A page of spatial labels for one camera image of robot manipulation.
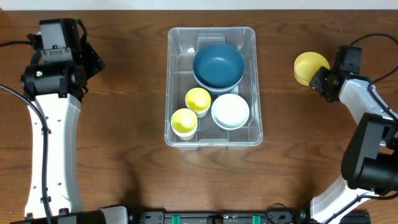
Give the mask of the cream cup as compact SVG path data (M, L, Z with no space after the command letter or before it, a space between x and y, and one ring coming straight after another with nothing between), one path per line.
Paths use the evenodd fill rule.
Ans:
M196 111L197 118L202 118L207 114L208 110Z

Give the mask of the yellow cup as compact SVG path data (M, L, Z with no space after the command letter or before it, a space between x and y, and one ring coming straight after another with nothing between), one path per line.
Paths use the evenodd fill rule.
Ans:
M197 115L188 108L177 110L171 118L172 128L178 133L189 133L197 128L197 124Z
M211 96L203 88L192 88L185 95L185 104L193 111L207 110L211 105Z

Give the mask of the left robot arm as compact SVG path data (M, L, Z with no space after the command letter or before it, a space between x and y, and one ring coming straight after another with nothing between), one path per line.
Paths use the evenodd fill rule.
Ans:
M32 123L32 178L24 223L128 223L113 205L86 212L77 179L76 131L88 80L106 65L79 19L48 19L29 34L35 54L21 76Z

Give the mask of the grey small bowl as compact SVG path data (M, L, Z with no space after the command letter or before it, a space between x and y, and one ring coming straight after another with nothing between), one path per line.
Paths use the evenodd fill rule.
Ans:
M219 124L219 123L216 123L216 125L218 127L220 127L221 129L224 129L224 130L227 130L227 131L237 130L237 129L242 128L244 126L243 124L227 125L227 124Z

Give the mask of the dark blue bowl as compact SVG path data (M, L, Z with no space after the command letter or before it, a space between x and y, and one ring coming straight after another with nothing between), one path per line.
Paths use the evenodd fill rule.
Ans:
M195 74L193 74L193 77L194 77L195 81L202 88L208 90L211 94L214 94L214 95L223 95L223 94L227 94L227 93L237 93L238 92L238 85L243 80L243 77L241 77L234 85L231 85L229 87L226 87L226 88L213 88L213 87L207 86L204 83L202 83L201 81L199 81L199 78Z
M233 46L210 44L197 52L193 59L193 75L198 83L216 90L236 86L244 76L242 54Z

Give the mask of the yellow small bowl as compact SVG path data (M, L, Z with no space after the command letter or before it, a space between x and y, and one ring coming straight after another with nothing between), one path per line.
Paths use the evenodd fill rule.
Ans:
M324 56L316 52L304 52L295 59L294 77L300 84L309 86L320 67L330 69L330 64Z

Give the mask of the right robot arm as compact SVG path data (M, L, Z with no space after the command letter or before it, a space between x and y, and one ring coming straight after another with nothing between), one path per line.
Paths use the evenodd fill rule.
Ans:
M341 45L332 69L320 67L310 87L329 102L343 103L357 128L341 161L341 174L310 202L313 223L339 223L363 202L397 197L397 114L360 74L362 50Z

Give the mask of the white small bowl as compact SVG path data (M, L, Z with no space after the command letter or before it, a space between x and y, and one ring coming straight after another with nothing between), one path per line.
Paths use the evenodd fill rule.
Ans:
M239 95L220 95L211 106L211 117L219 124L245 124L249 118L249 106Z

